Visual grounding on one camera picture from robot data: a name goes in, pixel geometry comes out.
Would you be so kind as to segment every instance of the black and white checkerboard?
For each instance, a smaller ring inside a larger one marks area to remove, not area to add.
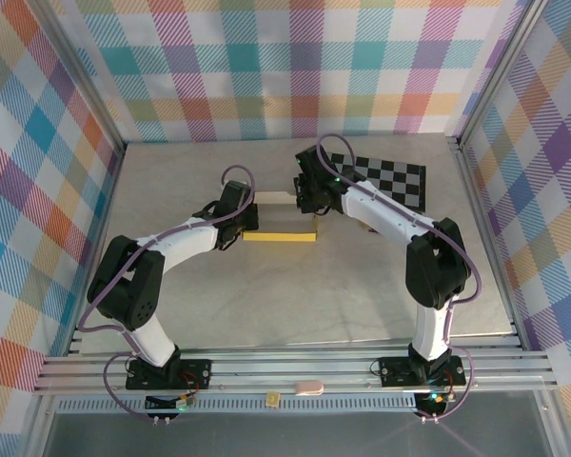
[[[351,157],[331,154],[339,172],[351,168]],[[417,212],[425,211],[425,166],[356,157],[355,170],[396,202]]]

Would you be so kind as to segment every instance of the vent grille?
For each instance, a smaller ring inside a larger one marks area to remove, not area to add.
[[[121,400],[131,409],[144,410],[144,397],[124,395]],[[365,412],[365,411],[402,411],[415,407],[412,393],[380,393],[380,394],[324,394],[318,397],[297,397],[282,395],[279,408],[267,407],[266,397],[260,394],[203,394],[197,397],[197,403],[187,409],[191,412]],[[153,412],[173,412],[157,410]],[[59,402],[57,412],[76,414],[83,412],[114,413],[122,411],[112,399],[105,395],[80,397],[64,397]]]

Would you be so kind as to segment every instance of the small wooden block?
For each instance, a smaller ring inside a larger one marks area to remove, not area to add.
[[[265,405],[267,407],[279,407],[279,400],[281,399],[281,393],[279,392],[267,392]]]

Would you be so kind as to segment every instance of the white arm segment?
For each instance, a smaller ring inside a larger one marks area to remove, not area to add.
[[[369,181],[357,184],[372,193],[380,193]],[[382,236],[395,241],[404,249],[413,236],[421,236],[427,232],[424,228],[412,224],[402,215],[353,187],[348,189],[341,201],[346,215],[371,226]],[[429,226],[433,225],[432,219],[421,216],[394,200],[391,200],[391,203],[406,211],[416,220],[425,222]],[[443,340],[446,311],[447,305],[444,305],[441,310],[417,305],[417,326],[412,339],[412,347],[427,361],[437,359],[448,349]]]
[[[196,222],[203,222],[203,219],[191,217],[183,223],[183,226]],[[150,238],[151,237],[138,238],[136,241],[139,246],[142,246],[150,241]],[[157,244],[148,248],[148,250],[158,250],[164,255],[165,265],[163,267],[163,274],[165,274],[171,268],[190,257],[214,249],[217,240],[218,229],[209,225],[189,228],[170,235],[165,240],[159,241]],[[161,323],[156,317],[156,312],[143,326],[128,334],[142,351],[140,357],[156,367],[162,367],[166,364],[175,350],[175,345],[165,334]]]

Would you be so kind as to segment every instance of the cable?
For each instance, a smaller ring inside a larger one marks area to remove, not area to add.
[[[326,133],[326,134],[324,134],[318,138],[317,143],[315,145],[317,157],[318,157],[320,163],[322,164],[322,167],[324,167],[333,176],[340,178],[340,180],[343,181],[344,183],[349,184],[354,189],[359,190],[361,193],[368,195],[369,197],[381,202],[383,205],[385,205],[389,209],[400,214],[407,221],[416,224],[417,226],[421,227],[422,229],[426,229],[426,230],[430,231],[431,233],[433,233],[434,235],[436,235],[437,237],[439,237],[440,239],[445,241],[459,255],[461,255],[461,257],[463,258],[465,263],[469,266],[470,270],[472,271],[472,273],[474,275],[474,279],[476,280],[476,290],[474,291],[474,293],[467,298],[463,298],[463,299],[456,298],[455,300],[451,300],[450,303],[448,304],[448,310],[446,312],[446,320],[444,323],[444,336],[443,336],[444,342],[448,348],[450,348],[452,350],[460,350],[465,354],[465,356],[469,360],[469,371],[470,371],[469,381],[467,383],[467,386],[465,387],[465,391],[463,392],[461,400],[459,400],[459,402],[457,402],[457,405],[455,405],[448,412],[439,416],[440,418],[448,417],[449,415],[454,413],[457,409],[459,409],[461,407],[461,405],[463,404],[463,401],[467,398],[467,395],[469,394],[469,391],[470,391],[471,386],[473,384],[474,375],[475,375],[474,361],[473,361],[472,356],[469,353],[469,351],[465,348],[454,347],[450,344],[450,328],[452,326],[453,309],[456,305],[473,302],[481,294],[481,292],[482,292],[482,279],[480,277],[480,272],[478,271],[478,268],[476,267],[476,265],[474,264],[472,259],[469,257],[469,255],[467,255],[467,252],[465,252],[465,250],[462,247],[460,247],[457,243],[455,243],[452,239],[450,239],[450,237],[446,236],[444,233],[437,230],[436,228],[429,226],[428,224],[424,223],[423,221],[416,219],[414,216],[411,216],[406,211],[400,209],[398,206],[392,204],[386,197],[384,197],[379,192],[375,194],[375,193],[371,192],[370,190],[365,189],[362,186],[359,186],[358,184],[354,183],[350,179],[342,176],[338,171],[331,168],[325,162],[324,157],[322,156],[322,142],[327,137],[334,137],[334,138],[338,138],[339,140],[341,140],[345,144],[346,148],[349,151],[349,155],[351,156],[352,163],[355,164],[355,153],[353,152],[353,148],[351,147],[349,142],[346,140],[346,138],[344,138],[342,135],[340,135],[338,133]],[[433,416],[430,416],[429,414],[424,413],[423,411],[420,411],[420,413],[424,414],[426,417],[429,417],[431,419],[437,419],[437,418],[434,418]]]
[[[123,275],[125,275],[125,273],[127,273],[127,271],[133,265],[135,260],[140,255],[142,255],[142,252],[144,252],[145,250],[147,250],[151,246],[155,245],[159,241],[163,240],[164,238],[167,238],[169,235],[172,235],[174,233],[178,233],[181,231],[185,231],[188,229],[196,229],[198,227],[206,227],[206,226],[210,226],[210,225],[214,225],[214,224],[219,224],[221,222],[227,221],[228,219],[231,219],[233,217],[238,216],[244,210],[246,210],[246,208],[253,202],[254,194],[256,192],[256,182],[254,180],[254,176],[253,176],[253,174],[251,174],[251,171],[248,168],[244,167],[243,165],[231,165],[230,167],[225,169],[224,172],[222,173],[222,176],[220,178],[220,182],[222,185],[225,184],[226,175],[232,169],[242,169],[247,174],[247,176],[249,178],[250,193],[247,196],[244,203],[238,209],[234,210],[233,212],[231,212],[230,214],[228,214],[226,216],[218,217],[217,219],[211,219],[209,221],[195,222],[194,224],[187,224],[187,225],[183,225],[183,226],[169,228],[169,229],[159,233],[158,235],[153,237],[150,241],[148,241],[143,246],[138,248],[135,252],[133,252],[133,254],[131,254],[131,256],[125,262],[123,267],[118,271],[118,273],[116,273],[114,278],[112,278],[112,280],[108,283],[108,285],[97,295],[97,297],[95,297],[95,299],[92,301],[92,303],[89,305],[89,307],[85,310],[85,312],[81,316],[80,320],[78,321],[78,329],[80,331],[82,331],[83,333],[92,333],[92,332],[100,331],[100,330],[116,330],[116,331],[120,332],[121,334],[123,334],[123,336],[125,337],[125,339],[129,343],[129,345],[133,348],[133,356],[134,357],[136,357],[137,355],[139,355],[141,353],[140,348],[137,346],[135,341],[133,341],[133,339],[127,334],[127,332],[125,331],[125,328],[123,328],[121,326],[114,325],[114,324],[87,328],[87,327],[85,327],[85,323],[87,322],[87,319],[89,318],[90,314],[99,306],[99,304],[102,302],[102,300],[104,300],[104,298],[106,298],[106,295],[108,295],[109,292],[112,290],[112,288],[114,288],[114,286],[116,286],[116,284],[123,277]],[[158,416],[155,416],[154,419],[151,419],[146,414],[134,411],[133,409],[131,409],[130,407],[125,405],[125,403],[123,403],[121,400],[119,400],[119,398],[114,394],[114,392],[112,391],[112,389],[109,386],[108,368],[109,368],[110,364],[112,364],[112,362],[114,362],[114,360],[116,360],[118,357],[126,357],[126,356],[131,357],[131,353],[130,352],[118,352],[118,353],[114,354],[107,361],[106,366],[104,367],[104,386],[106,387],[106,391],[108,392],[108,395],[112,398],[112,400],[114,400],[114,402],[116,402],[116,404],[119,407],[121,407],[122,409],[124,409],[126,412],[128,412],[132,416],[135,416],[135,417],[138,417],[138,418],[141,418],[144,420],[150,420],[156,426],[158,421],[159,421]],[[169,421],[169,420],[164,420],[164,421],[166,422],[166,424],[174,422],[174,421]]]

